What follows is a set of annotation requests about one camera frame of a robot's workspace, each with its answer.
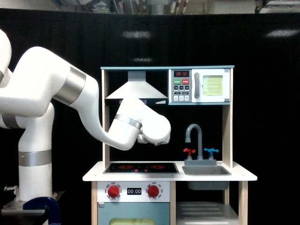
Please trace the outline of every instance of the stove knob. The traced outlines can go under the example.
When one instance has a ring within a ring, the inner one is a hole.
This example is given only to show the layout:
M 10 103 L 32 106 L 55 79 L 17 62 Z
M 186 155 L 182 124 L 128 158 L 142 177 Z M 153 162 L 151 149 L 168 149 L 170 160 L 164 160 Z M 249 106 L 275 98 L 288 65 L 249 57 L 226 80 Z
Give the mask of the stove knob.
M 120 189 L 116 185 L 112 185 L 108 188 L 107 193 L 111 198 L 116 198 L 120 193 Z
M 159 195 L 159 189 L 157 186 L 155 185 L 151 185 L 149 188 L 148 188 L 148 195 L 151 197 L 151 198 L 155 198 Z

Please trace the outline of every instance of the timer display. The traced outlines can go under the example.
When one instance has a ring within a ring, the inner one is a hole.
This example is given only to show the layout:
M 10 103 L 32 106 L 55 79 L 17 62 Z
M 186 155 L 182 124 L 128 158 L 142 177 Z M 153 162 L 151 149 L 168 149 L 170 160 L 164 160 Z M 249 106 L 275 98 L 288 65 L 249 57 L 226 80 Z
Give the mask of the timer display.
M 142 189 L 136 187 L 127 188 L 127 195 L 142 195 Z
M 189 71 L 174 71 L 174 77 L 189 77 Z

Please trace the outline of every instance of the microwave window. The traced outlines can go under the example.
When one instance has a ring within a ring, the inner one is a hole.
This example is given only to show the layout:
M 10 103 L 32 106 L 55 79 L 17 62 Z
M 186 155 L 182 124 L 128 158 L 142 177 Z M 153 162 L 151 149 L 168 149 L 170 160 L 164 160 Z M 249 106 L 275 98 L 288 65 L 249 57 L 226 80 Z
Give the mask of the microwave window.
M 174 71 L 174 77 L 189 77 L 189 71 Z
M 203 76 L 203 95 L 223 95 L 223 76 Z

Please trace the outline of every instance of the red faucet handle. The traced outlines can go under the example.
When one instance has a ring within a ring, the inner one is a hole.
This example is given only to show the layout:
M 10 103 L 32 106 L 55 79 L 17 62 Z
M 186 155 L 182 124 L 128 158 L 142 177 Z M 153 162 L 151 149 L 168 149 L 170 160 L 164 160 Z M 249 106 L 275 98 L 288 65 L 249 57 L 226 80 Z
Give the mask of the red faucet handle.
M 188 156 L 191 156 L 192 153 L 195 153 L 195 152 L 196 152 L 196 149 L 191 150 L 191 149 L 185 148 L 185 149 L 183 150 L 183 152 L 188 152 Z

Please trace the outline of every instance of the toy microwave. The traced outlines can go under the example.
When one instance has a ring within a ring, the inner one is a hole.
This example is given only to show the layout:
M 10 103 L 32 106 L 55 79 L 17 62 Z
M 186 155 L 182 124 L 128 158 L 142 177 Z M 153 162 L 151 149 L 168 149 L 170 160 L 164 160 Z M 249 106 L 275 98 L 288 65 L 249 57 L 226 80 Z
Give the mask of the toy microwave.
M 230 68 L 169 69 L 169 103 L 230 101 Z

